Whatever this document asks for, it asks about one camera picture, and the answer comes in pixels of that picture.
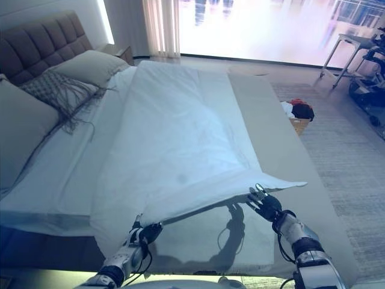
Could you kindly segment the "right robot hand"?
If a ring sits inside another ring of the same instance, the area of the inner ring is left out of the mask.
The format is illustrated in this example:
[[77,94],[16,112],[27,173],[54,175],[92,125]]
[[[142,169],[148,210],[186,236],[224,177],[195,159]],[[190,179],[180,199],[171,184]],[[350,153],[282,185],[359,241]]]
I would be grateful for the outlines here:
[[271,223],[282,214],[282,205],[279,200],[268,194],[260,184],[249,188],[246,204]]

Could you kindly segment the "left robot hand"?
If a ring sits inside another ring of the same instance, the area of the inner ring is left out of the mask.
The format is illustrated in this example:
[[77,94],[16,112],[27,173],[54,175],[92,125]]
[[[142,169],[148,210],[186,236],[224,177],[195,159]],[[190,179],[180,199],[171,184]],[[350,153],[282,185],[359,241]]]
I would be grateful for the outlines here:
[[143,227],[140,223],[141,214],[137,215],[129,231],[129,243],[144,245],[153,243],[163,230],[162,223],[154,223]]

